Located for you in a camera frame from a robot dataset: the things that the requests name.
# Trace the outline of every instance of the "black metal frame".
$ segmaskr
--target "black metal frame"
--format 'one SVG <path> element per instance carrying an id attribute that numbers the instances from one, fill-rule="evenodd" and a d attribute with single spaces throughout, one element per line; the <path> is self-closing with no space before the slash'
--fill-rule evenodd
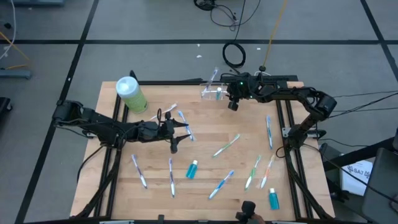
<path id="1" fill-rule="evenodd" d="M 272 77 L 272 79 L 275 80 L 275 84 L 276 81 L 298 81 L 297 76 L 295 75 L 289 75 L 289 76 L 274 76 Z M 194 81 L 190 81 L 190 80 L 185 80 L 185 81 L 174 81 L 174 82 L 170 82 L 170 81 L 146 81 L 146 82 L 139 82 L 140 85 L 199 85 L 202 83 L 206 83 L 202 80 L 199 79 L 193 79 Z M 279 125 L 280 125 L 280 131 L 282 133 L 282 128 L 285 127 L 285 120 L 284 120 L 284 114 L 283 114 L 283 109 L 282 109 L 282 104 L 279 100 L 275 101 L 276 102 L 276 107 L 277 107 L 277 114 L 278 114 L 278 118 L 279 118 Z M 287 115 L 288 115 L 288 119 L 289 119 L 289 125 L 293 126 L 294 125 L 294 117 L 293 117 L 293 111 L 292 111 L 292 107 L 289 101 L 286 101 L 286 110 L 287 110 Z M 114 106 L 114 111 L 113 111 L 113 119 L 117 119 L 118 114 L 119 114 L 119 108 L 120 108 L 120 104 L 121 104 L 121 99 L 119 96 L 116 97 L 116 101 L 115 101 L 115 106 Z M 122 122 L 126 122 L 127 121 L 127 116 L 128 116 L 128 107 L 125 106 L 124 107 L 124 111 L 123 111 L 123 117 L 122 117 Z M 106 155 L 104 157 L 104 164 L 103 164 L 103 170 L 101 172 L 101 182 L 104 180 L 104 176 L 106 176 L 106 174 L 108 173 L 108 169 L 109 169 L 109 162 L 110 162 L 110 158 L 111 158 L 111 150 L 112 149 L 107 149 L 106 151 Z M 298 173 L 300 175 L 301 180 L 303 181 L 303 183 L 305 184 L 305 186 L 307 186 L 306 180 L 305 180 L 305 172 L 304 172 L 304 168 L 303 168 L 303 161 L 302 161 L 302 157 L 301 157 L 301 153 L 300 151 L 294 151 L 295 153 L 295 159 L 296 159 L 296 163 L 297 163 L 297 170 Z M 290 156 L 290 153 L 288 153 L 285 149 L 285 160 L 286 163 L 291 163 L 292 162 L 292 158 Z M 98 203 L 96 204 L 95 207 L 95 211 L 94 211 L 94 217 L 74 217 L 71 219 L 66 219 L 66 220 L 52 220 L 52 221 L 44 221 L 44 222 L 34 222 L 35 224 L 38 223 L 42 223 L 42 224 L 48 224 L 48 223 L 99 223 L 102 221 L 111 221 L 111 215 L 112 215 L 112 211 L 113 211 L 113 203 L 114 203 L 114 196 L 116 193 L 116 184 L 117 184 L 117 175 L 115 176 L 115 178 L 112 180 L 111 182 L 111 187 L 110 187 L 110 191 L 109 191 L 109 197 L 108 197 L 108 201 L 107 201 L 107 208 L 106 208 L 106 215 L 105 216 L 100 216 L 100 211 L 101 211 L 101 206 L 102 206 L 102 202 L 103 200 L 99 200 Z M 293 203 L 293 210 L 294 210 L 294 214 L 295 214 L 295 219 L 297 222 L 302 221 L 302 222 L 311 222 L 311 223 L 329 223 L 331 220 L 316 220 L 313 219 L 313 213 L 312 213 L 312 208 L 308 202 L 308 200 L 303 197 L 304 199 L 304 205 L 305 205 L 305 211 L 306 211 L 306 215 L 307 217 L 302 217 L 301 216 L 301 210 L 300 210 L 300 206 L 299 206 L 299 197 L 297 195 L 297 189 L 296 189 L 296 183 L 293 181 L 293 178 L 291 178 L 291 176 L 289 176 L 289 185 L 290 185 L 290 193 L 292 196 L 292 203 Z M 200 223 L 201 221 L 199 220 L 164 220 L 164 216 L 163 215 L 159 215 L 159 219 L 158 220 L 134 220 L 135 224 L 146 224 L 146 223 Z M 332 220 L 333 223 L 340 223 L 340 221 L 338 220 Z M 236 222 L 231 222 L 231 221 L 211 221 L 211 220 L 206 220 L 206 224 L 210 224 L 210 223 L 238 223 L 238 221 Z"/>

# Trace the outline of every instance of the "toothbrush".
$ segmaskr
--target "toothbrush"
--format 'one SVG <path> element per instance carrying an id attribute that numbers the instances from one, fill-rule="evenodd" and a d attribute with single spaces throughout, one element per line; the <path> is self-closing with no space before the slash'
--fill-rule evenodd
<path id="1" fill-rule="evenodd" d="M 262 178 L 262 182 L 261 182 L 261 186 L 260 186 L 261 189 L 265 186 L 265 184 L 266 184 L 266 182 L 267 182 L 267 178 L 268 178 L 268 175 L 269 175 L 269 171 L 271 171 L 271 167 L 272 167 L 272 164 L 274 163 L 274 160 L 275 160 L 275 154 L 273 154 L 273 155 L 271 156 L 271 160 L 270 160 L 269 163 L 268 163 L 268 167 L 267 167 L 267 170 L 266 170 L 266 174 L 264 174 L 264 177 Z"/>
<path id="2" fill-rule="evenodd" d="M 169 159 L 169 169 L 170 169 L 170 186 L 172 189 L 172 197 L 175 198 L 175 185 L 172 173 L 172 158 Z"/>
<path id="3" fill-rule="evenodd" d="M 163 111 L 162 114 L 164 114 L 164 113 L 166 113 L 166 112 L 169 112 L 169 111 L 172 111 L 172 110 L 173 110 L 174 108 L 176 108 L 176 107 L 177 107 L 177 104 L 174 103 L 173 105 L 170 106 L 169 109 L 167 109 L 166 111 Z M 157 117 L 157 115 L 151 117 L 149 120 L 153 120 L 153 119 L 155 119 L 156 117 Z"/>
<path id="4" fill-rule="evenodd" d="M 188 123 L 187 123 L 187 120 L 186 120 L 185 117 L 184 117 L 184 114 L 182 114 L 182 111 L 178 111 L 178 114 L 179 114 L 180 117 L 182 118 L 182 121 L 183 121 L 185 124 L 188 124 Z M 193 134 L 192 134 L 192 132 L 191 132 L 191 129 L 189 128 L 189 125 L 186 126 L 185 129 L 187 130 L 187 133 L 190 134 L 189 138 L 191 139 L 191 141 L 194 141 L 195 138 L 193 137 Z"/>
<path id="5" fill-rule="evenodd" d="M 261 159 L 261 156 L 258 156 L 257 160 L 256 160 L 256 164 L 254 165 L 253 169 L 251 170 L 248 181 L 246 182 L 246 185 L 244 186 L 244 190 L 247 190 L 249 188 L 250 183 L 251 183 L 252 179 L 254 178 L 254 175 L 256 174 L 257 165 L 260 162 L 260 159 Z"/>
<path id="6" fill-rule="evenodd" d="M 132 161 L 134 162 L 134 165 L 136 165 L 136 168 L 137 168 L 137 171 L 138 171 L 138 174 L 139 174 L 139 178 L 141 179 L 142 185 L 145 187 L 145 189 L 148 189 L 147 182 L 145 181 L 144 175 L 142 174 L 141 170 L 138 167 L 136 155 L 133 154 L 133 155 L 131 155 L 131 157 L 132 157 Z"/>
<path id="7" fill-rule="evenodd" d="M 220 154 L 222 151 L 224 151 L 226 148 L 230 147 L 232 145 L 232 143 L 234 143 L 236 140 L 238 140 L 238 138 L 241 137 L 240 134 L 235 135 L 235 138 L 228 144 L 226 144 L 224 147 L 222 147 L 221 149 L 219 149 L 216 153 L 214 153 L 213 157 L 218 156 L 218 154 Z"/>
<path id="8" fill-rule="evenodd" d="M 267 132 L 269 139 L 269 148 L 272 150 L 271 117 L 267 115 Z"/>
<path id="9" fill-rule="evenodd" d="M 220 182 L 220 184 L 218 184 L 218 186 L 216 187 L 216 189 L 214 189 L 214 191 L 211 193 L 211 195 L 209 196 L 209 199 L 212 199 L 214 197 L 214 195 L 217 194 L 217 192 L 223 187 L 223 185 L 225 184 L 226 180 L 228 180 L 228 178 L 230 178 L 232 175 L 234 174 L 234 171 L 231 170 L 231 172 L 229 172 L 229 174 Z"/>
<path id="10" fill-rule="evenodd" d="M 202 93 L 201 93 L 201 97 L 204 97 L 204 95 L 205 95 L 207 89 L 209 89 L 210 85 L 213 83 L 214 77 L 216 77 L 217 73 L 218 73 L 218 67 L 215 67 L 215 68 L 214 68 L 214 71 L 213 71 L 213 74 L 212 74 L 211 77 L 210 77 L 209 82 L 206 84 L 205 89 L 204 89 L 204 90 L 202 91 Z"/>

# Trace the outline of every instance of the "wooden tabletop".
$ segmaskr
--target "wooden tabletop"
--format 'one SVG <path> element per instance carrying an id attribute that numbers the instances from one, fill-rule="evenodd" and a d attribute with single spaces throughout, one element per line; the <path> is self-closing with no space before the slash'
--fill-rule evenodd
<path id="1" fill-rule="evenodd" d="M 116 99 L 116 82 L 103 82 L 99 93 L 96 111 L 112 117 Z M 290 82 L 289 86 L 302 86 L 301 82 Z M 177 111 L 182 110 L 190 124 L 196 141 L 185 139 L 178 145 L 178 153 L 171 154 L 169 143 L 127 143 L 123 148 L 116 195 L 113 207 L 113 219 L 156 220 L 159 214 L 166 220 L 235 220 L 236 212 L 241 211 L 244 200 L 256 203 L 256 213 L 265 220 L 295 220 L 288 174 L 284 159 L 275 159 L 274 165 L 263 189 L 259 189 L 260 179 L 265 173 L 271 155 L 282 145 L 280 126 L 275 102 L 257 103 L 254 100 L 242 100 L 238 111 L 227 108 L 228 100 L 203 101 L 200 99 L 199 86 L 141 86 L 149 107 L 142 114 L 129 113 L 128 122 L 149 120 L 156 115 L 158 108 L 166 110 L 173 103 L 178 106 L 172 116 L 181 121 Z M 119 120 L 123 113 L 123 104 Z M 300 123 L 308 115 L 300 103 L 292 102 L 294 118 Z M 266 115 L 272 119 L 274 150 L 269 149 L 266 130 Z M 286 126 L 289 126 L 284 107 Z M 175 136 L 186 134 L 185 128 L 176 128 Z M 212 155 L 236 134 L 241 137 L 218 157 Z M 308 139 L 307 144 L 317 146 L 317 142 Z M 89 140 L 85 157 L 99 146 L 97 139 Z M 334 216 L 325 173 L 319 152 L 307 147 L 301 148 L 303 165 L 308 188 L 319 204 Z M 131 154 L 137 155 L 137 161 L 148 189 L 139 179 Z M 71 215 L 76 215 L 88 203 L 96 192 L 104 161 L 105 150 L 98 153 L 83 168 L 77 185 Z M 249 190 L 244 191 L 245 183 L 258 155 L 262 156 L 257 167 L 255 179 Z M 173 175 L 176 183 L 176 197 L 170 193 L 169 158 L 173 159 Z M 198 170 L 193 180 L 185 173 L 193 160 L 198 161 Z M 212 199 L 209 195 L 224 179 L 228 172 L 234 175 Z M 269 189 L 275 188 L 280 210 L 270 210 Z M 298 189 L 301 214 L 305 217 L 302 194 Z M 101 214 L 104 215 L 108 191 L 104 195 Z"/>

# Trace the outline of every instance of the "green toothbrush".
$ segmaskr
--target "green toothbrush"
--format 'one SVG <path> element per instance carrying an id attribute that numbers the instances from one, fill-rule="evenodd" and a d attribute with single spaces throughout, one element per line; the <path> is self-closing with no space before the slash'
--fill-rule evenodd
<path id="1" fill-rule="evenodd" d="M 256 174 L 256 168 L 257 168 L 258 163 L 260 162 L 260 159 L 261 159 L 261 156 L 258 156 L 257 160 L 256 160 L 256 164 L 254 165 L 253 169 L 251 169 L 250 176 L 248 178 L 248 181 L 246 182 L 246 185 L 244 186 L 244 190 L 247 190 L 249 188 L 251 180 L 254 178 L 254 175 Z"/>
<path id="2" fill-rule="evenodd" d="M 222 147 L 216 153 L 214 153 L 213 158 L 218 156 L 218 154 L 220 154 L 222 151 L 224 151 L 224 149 L 230 147 L 232 145 L 232 143 L 234 143 L 236 140 L 238 140 L 239 137 L 241 137 L 240 134 L 235 135 L 235 138 L 230 143 L 226 144 L 224 147 Z"/>

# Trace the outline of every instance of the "label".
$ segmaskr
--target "label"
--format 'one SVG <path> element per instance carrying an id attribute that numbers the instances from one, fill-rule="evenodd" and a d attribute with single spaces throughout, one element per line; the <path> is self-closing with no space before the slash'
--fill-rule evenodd
<path id="1" fill-rule="evenodd" d="M 148 102 L 142 94 L 141 89 L 139 89 L 138 93 L 130 98 L 123 99 L 124 103 L 133 113 L 142 113 L 148 107 Z"/>

